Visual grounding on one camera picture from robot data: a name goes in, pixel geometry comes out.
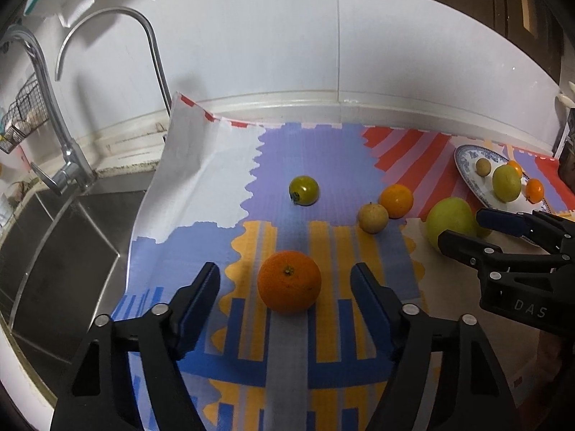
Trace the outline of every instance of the patterned tablecloth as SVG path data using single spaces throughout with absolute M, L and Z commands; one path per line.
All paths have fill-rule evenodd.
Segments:
M 543 182 L 553 210 L 568 214 L 575 196 L 557 177 L 558 162 L 429 131 L 218 120 L 179 95 L 172 110 L 162 161 L 134 226 L 126 293 L 113 318 L 168 302 L 206 261 L 218 264 L 215 307 L 196 350 L 179 362 L 208 430 L 365 428 L 392 364 L 376 351 L 351 294 L 350 269 L 359 261 L 403 302 L 446 318 L 476 315 L 509 379 L 533 358 L 537 331 L 480 310 L 474 271 L 436 253 L 421 219 L 448 196 L 479 207 L 453 161 L 461 144 L 514 158 Z M 315 205 L 292 205 L 287 188 L 297 175 L 320 184 Z M 375 236 L 363 233 L 358 208 L 395 182 L 413 191 L 412 210 Z M 500 234 L 489 238 L 504 250 L 534 250 Z M 283 249 L 307 253 L 321 269 L 317 304 L 301 315 L 270 312 L 257 292 L 261 262 Z M 144 426 L 156 430 L 136 354 L 130 364 Z M 437 373 L 433 363 L 429 383 Z

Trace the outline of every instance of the faucet handle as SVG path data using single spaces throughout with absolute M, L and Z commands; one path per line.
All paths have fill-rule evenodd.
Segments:
M 68 187 L 68 184 L 70 184 L 70 181 L 73 181 L 80 171 L 80 167 L 74 162 L 66 162 L 64 166 L 54 174 L 54 177 L 50 178 L 34 162 L 30 164 L 30 167 L 32 167 L 32 170 L 34 170 L 38 178 L 44 181 L 44 184 L 58 196 L 62 195 Z

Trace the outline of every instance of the faucet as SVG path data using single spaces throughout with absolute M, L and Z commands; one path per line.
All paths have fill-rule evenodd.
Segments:
M 141 12 L 136 11 L 136 9 L 133 8 L 128 8 L 127 6 L 112 6 L 110 8 L 99 9 L 98 11 L 94 11 L 93 13 L 87 15 L 73 27 L 72 30 L 68 33 L 68 35 L 64 39 L 64 42 L 62 42 L 62 46 L 60 47 L 60 51 L 58 52 L 54 79 L 57 82 L 60 80 L 60 76 L 62 74 L 62 65 L 64 62 L 64 55 L 66 52 L 66 48 L 68 47 L 68 42 L 70 41 L 72 36 L 76 33 L 78 29 L 80 29 L 82 25 L 84 25 L 84 23 L 87 23 L 90 19 L 96 18 L 103 14 L 125 14 L 127 16 L 136 19 L 136 21 L 138 21 L 144 28 L 146 36 L 148 37 L 149 50 L 152 54 L 153 67 L 154 70 L 156 70 L 157 83 L 160 85 L 160 91 L 162 92 L 164 105 L 166 106 L 166 110 L 168 111 L 169 115 L 172 107 L 172 97 L 170 95 L 170 90 L 168 89 L 168 83 L 166 82 L 166 75 L 164 74 L 164 68 L 162 67 L 160 52 L 157 49 L 156 34 L 154 33 L 153 27 L 148 21 L 148 19 Z
M 61 195 L 68 187 L 71 181 L 76 181 L 83 190 L 86 189 L 94 181 L 94 172 L 90 168 L 85 155 L 82 153 L 80 146 L 76 143 L 70 135 L 68 128 L 60 112 L 60 107 L 56 101 L 56 96 L 50 83 L 48 76 L 48 67 L 44 59 L 44 53 L 34 37 L 34 34 L 24 26 L 13 24 L 6 30 L 6 33 L 0 40 L 0 46 L 5 42 L 16 41 L 21 43 L 30 58 L 40 92 L 48 110 L 48 117 L 54 132 L 61 144 L 62 155 L 64 156 L 64 165 L 61 167 L 53 177 L 46 175 L 35 163 L 30 164 L 36 175 L 44 181 L 44 183 L 54 191 L 54 193 Z

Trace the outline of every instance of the oval plate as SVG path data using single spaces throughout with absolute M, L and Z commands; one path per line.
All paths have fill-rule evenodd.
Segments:
M 484 157 L 491 162 L 491 173 L 486 177 L 479 176 L 475 171 L 475 162 L 477 162 L 481 157 Z M 503 157 L 497 152 L 493 152 L 487 148 L 482 148 L 481 146 L 468 144 L 459 146 L 455 150 L 454 158 L 457 170 L 459 170 L 465 183 L 485 207 L 512 212 L 514 214 L 518 212 L 531 214 L 534 210 L 545 211 L 550 214 L 552 213 L 551 208 L 544 199 L 537 204 L 531 204 L 527 198 L 525 198 L 525 185 L 529 179 L 525 173 L 521 178 L 521 194 L 516 200 L 505 203 L 501 202 L 496 197 L 491 183 L 493 171 L 500 165 L 507 164 L 509 161 L 509 159 Z

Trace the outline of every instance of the sink basin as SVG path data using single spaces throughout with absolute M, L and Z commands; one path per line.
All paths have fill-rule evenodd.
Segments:
M 0 313 L 57 396 L 96 315 L 122 297 L 130 236 L 153 172 L 96 181 L 87 193 L 36 193 L 0 247 Z

